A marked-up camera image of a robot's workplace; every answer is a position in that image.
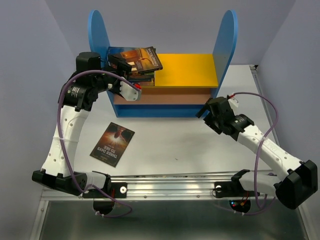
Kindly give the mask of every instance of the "yellow shelf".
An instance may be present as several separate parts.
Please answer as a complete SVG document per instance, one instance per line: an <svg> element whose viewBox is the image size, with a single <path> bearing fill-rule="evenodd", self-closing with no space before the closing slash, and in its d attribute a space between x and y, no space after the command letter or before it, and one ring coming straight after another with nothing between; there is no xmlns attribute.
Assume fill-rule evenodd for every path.
<svg viewBox="0 0 320 240"><path fill-rule="evenodd" d="M212 54L165 53L157 54L163 69L155 71L155 87L217 88Z"/></svg>

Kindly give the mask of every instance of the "wall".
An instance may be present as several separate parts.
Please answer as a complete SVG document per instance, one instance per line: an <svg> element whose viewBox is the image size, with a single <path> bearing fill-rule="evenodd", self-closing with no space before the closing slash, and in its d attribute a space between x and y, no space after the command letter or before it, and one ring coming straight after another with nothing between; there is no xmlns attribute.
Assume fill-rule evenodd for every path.
<svg viewBox="0 0 320 240"><path fill-rule="evenodd" d="M280 112L276 132L281 146L318 166L319 12L319 0L297 0L258 67L264 94L275 102ZM319 201L319 192L307 201L316 226L320 223Z"/></svg>
<svg viewBox="0 0 320 240"><path fill-rule="evenodd" d="M0 7L0 239L29 239L57 100L75 59L44 0Z"/></svg>
<svg viewBox="0 0 320 240"><path fill-rule="evenodd" d="M158 53L212 53L224 13L238 15L233 64L259 64L295 0L46 0L72 53L89 50L87 20L97 9L111 45Z"/></svg>

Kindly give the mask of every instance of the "white table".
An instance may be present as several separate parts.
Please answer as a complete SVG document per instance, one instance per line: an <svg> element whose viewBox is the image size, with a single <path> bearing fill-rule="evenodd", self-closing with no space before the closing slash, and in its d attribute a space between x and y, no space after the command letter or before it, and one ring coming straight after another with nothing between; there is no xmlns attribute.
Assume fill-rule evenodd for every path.
<svg viewBox="0 0 320 240"><path fill-rule="evenodd" d="M248 65L229 67L219 96L234 92L258 93ZM261 100L239 95L238 114L251 118L260 130L270 127ZM135 132L118 165L90 156L110 124ZM230 172L254 168L255 155L230 136L218 135L197 118L116 118L106 93L101 93L87 118L75 154L74 170L99 171L111 176ZM260 170L270 169L260 161Z"/></svg>

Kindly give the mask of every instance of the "stack of books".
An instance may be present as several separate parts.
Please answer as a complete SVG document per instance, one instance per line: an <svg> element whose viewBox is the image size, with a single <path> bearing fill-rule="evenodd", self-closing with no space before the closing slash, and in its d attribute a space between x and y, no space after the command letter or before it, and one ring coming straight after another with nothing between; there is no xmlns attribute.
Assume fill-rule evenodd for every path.
<svg viewBox="0 0 320 240"><path fill-rule="evenodd" d="M130 64L132 69L128 81L140 86L154 86L155 71L163 69L153 46L145 48L110 46L107 55L124 59ZM109 65L113 68L117 67L110 62Z"/></svg>

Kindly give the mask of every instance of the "bookshelf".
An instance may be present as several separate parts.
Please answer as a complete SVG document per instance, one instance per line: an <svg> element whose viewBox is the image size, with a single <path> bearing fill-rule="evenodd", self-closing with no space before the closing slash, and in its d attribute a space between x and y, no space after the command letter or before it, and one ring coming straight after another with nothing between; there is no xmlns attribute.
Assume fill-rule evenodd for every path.
<svg viewBox="0 0 320 240"><path fill-rule="evenodd" d="M98 10L90 12L87 28L90 50L106 59L110 41ZM157 53L163 70L155 72L154 86L142 87L139 101L125 101L107 92L115 115L119 118L196 117L208 98L217 96L234 55L237 37L237 15L228 10L222 18L212 54Z"/></svg>

